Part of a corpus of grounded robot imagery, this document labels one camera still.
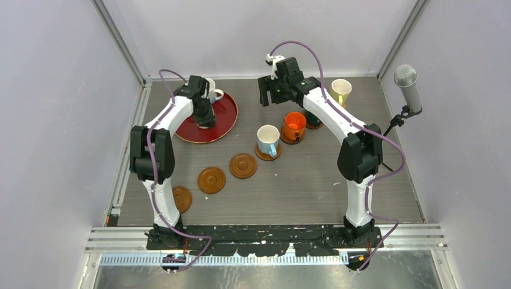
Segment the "wooden coaster five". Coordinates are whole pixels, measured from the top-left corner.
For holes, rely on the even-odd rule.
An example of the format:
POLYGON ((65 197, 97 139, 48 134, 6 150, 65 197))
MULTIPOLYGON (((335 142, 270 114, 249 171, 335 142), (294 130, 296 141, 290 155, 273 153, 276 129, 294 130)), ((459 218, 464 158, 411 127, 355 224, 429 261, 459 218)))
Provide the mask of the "wooden coaster five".
POLYGON ((190 190, 183 186, 176 186, 172 188, 172 194, 177 210, 184 214, 191 207, 193 201, 190 190))

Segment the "wooden coaster three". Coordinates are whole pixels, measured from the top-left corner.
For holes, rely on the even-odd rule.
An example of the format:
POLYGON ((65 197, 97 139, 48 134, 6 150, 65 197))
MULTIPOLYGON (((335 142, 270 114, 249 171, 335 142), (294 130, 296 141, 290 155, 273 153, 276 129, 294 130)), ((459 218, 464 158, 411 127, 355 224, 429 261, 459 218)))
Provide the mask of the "wooden coaster three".
POLYGON ((229 170, 235 178, 250 178, 257 170, 256 159, 247 153, 237 154, 230 160, 229 170))

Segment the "light blue mug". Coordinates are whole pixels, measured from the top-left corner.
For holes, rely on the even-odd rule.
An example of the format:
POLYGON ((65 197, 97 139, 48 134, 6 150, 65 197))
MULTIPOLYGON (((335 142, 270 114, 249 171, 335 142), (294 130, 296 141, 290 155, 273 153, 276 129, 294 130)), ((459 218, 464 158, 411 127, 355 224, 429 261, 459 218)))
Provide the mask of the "light blue mug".
POLYGON ((276 157, 279 140, 280 132, 275 126, 263 125, 257 130, 257 147, 263 154, 276 157))

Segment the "wooden coaster one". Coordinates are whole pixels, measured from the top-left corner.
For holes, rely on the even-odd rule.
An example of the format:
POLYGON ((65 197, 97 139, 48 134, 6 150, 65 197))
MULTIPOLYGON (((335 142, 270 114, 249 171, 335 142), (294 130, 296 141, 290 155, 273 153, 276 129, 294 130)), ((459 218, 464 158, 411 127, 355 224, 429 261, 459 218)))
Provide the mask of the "wooden coaster one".
POLYGON ((280 129, 280 140, 283 141, 284 143, 289 144, 289 145, 294 145, 294 144, 296 145, 303 141, 304 134, 300 134, 299 132, 296 132, 295 139, 291 139, 291 138, 286 137, 285 130, 286 129, 283 126, 280 129))

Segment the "red round tray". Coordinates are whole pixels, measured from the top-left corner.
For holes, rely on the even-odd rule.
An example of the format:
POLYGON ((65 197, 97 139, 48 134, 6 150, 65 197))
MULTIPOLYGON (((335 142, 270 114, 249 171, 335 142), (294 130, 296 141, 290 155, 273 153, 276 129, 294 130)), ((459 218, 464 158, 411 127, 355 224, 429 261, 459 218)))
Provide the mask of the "red round tray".
POLYGON ((213 143, 226 136, 234 127, 238 118, 238 106, 230 94, 212 104, 216 116, 215 125, 211 128, 200 128, 193 117, 188 117, 177 129, 175 135, 180 139, 194 144, 213 143))

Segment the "orange black mug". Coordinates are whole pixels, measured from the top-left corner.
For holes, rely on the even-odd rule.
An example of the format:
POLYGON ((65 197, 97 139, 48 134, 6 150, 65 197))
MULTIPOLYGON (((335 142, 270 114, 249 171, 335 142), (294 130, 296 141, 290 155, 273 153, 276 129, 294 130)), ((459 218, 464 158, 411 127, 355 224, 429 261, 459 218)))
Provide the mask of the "orange black mug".
POLYGON ((285 127, 285 135, 288 138, 295 139, 295 133, 305 133, 306 118, 305 116, 297 111, 289 112, 284 117, 283 127, 285 127))

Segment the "wooden coaster six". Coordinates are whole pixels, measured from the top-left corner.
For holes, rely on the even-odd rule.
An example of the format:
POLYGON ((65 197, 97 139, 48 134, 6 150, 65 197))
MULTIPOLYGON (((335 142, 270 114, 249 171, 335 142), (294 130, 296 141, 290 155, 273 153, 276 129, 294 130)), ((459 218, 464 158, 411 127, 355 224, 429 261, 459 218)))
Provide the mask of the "wooden coaster six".
POLYGON ((317 117, 309 117, 306 118, 306 128, 308 129, 319 129, 323 127, 323 123, 317 117))

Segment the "dark green mug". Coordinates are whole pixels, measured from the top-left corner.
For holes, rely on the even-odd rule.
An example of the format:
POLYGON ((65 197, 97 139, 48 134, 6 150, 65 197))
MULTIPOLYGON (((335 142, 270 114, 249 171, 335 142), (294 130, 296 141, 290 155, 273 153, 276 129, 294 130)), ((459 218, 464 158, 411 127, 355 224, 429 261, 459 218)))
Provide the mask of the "dark green mug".
POLYGON ((309 126, 321 126, 321 120, 310 111, 306 111, 306 121, 309 126))

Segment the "wooden coaster four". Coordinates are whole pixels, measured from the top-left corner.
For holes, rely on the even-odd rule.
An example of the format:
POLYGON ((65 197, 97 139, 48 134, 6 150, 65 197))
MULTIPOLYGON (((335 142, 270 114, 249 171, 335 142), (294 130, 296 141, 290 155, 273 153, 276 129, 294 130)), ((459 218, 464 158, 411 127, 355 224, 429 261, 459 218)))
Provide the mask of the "wooden coaster four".
POLYGON ((220 192, 227 182, 225 173, 218 167, 207 167, 197 179, 199 189, 206 194, 220 192))

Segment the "wooden coaster two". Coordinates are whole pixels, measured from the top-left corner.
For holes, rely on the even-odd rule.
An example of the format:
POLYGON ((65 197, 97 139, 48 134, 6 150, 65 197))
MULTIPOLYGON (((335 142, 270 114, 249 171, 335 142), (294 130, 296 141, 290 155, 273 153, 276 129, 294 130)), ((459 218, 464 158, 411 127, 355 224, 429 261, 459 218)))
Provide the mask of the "wooden coaster two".
POLYGON ((263 144, 262 146, 259 146, 259 143, 255 145, 255 154, 258 158, 260 158, 263 161, 274 161, 277 158, 280 157, 282 153, 282 145, 280 143, 277 143, 277 145, 274 144, 263 144), (273 149, 276 149, 275 156, 270 155, 269 153, 273 151, 273 149))

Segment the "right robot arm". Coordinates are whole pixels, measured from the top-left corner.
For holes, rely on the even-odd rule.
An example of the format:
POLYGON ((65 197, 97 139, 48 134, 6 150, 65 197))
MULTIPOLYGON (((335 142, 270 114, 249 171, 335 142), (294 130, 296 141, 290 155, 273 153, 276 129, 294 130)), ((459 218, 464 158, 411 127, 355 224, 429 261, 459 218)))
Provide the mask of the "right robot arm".
POLYGON ((348 208, 339 234, 346 244, 361 246, 375 231, 370 212, 372 182, 383 160, 380 128, 350 115, 327 95, 320 80, 304 77, 296 58, 267 55, 265 62, 271 74, 258 79, 260 103, 292 101, 317 117, 340 142, 337 167, 346 179, 348 208))

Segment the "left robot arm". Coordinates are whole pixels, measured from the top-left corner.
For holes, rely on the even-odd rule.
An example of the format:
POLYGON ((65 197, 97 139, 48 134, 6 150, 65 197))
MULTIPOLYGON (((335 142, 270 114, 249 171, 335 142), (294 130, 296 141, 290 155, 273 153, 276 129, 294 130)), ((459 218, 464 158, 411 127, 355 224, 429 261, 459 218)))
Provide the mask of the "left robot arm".
POLYGON ((181 214, 175 204, 171 176, 175 169, 172 137, 188 118, 200 126, 215 124, 208 98, 210 83, 192 75, 176 90, 170 90, 168 104, 146 125, 130 132, 130 170, 148 191, 154 224, 148 232, 149 243, 170 249, 184 244, 181 214))

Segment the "yellow cream mug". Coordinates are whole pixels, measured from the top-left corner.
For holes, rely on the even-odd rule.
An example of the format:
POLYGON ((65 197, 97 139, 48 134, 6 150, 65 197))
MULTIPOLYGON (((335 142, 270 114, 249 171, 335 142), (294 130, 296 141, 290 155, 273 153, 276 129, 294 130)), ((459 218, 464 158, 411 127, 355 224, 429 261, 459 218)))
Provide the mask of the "yellow cream mug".
POLYGON ((352 85, 349 81, 339 78, 332 81, 329 94, 335 101, 342 105, 346 103, 352 89, 352 85))

